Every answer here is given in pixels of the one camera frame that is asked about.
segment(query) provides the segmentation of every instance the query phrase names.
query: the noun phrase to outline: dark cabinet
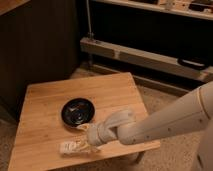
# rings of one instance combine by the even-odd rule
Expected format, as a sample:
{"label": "dark cabinet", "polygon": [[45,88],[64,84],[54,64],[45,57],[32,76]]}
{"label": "dark cabinet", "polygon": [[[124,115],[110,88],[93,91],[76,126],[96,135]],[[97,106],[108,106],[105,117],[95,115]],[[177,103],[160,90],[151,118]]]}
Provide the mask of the dark cabinet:
{"label": "dark cabinet", "polygon": [[75,1],[31,0],[0,16],[1,106],[18,119],[28,84],[67,79],[78,42]]}

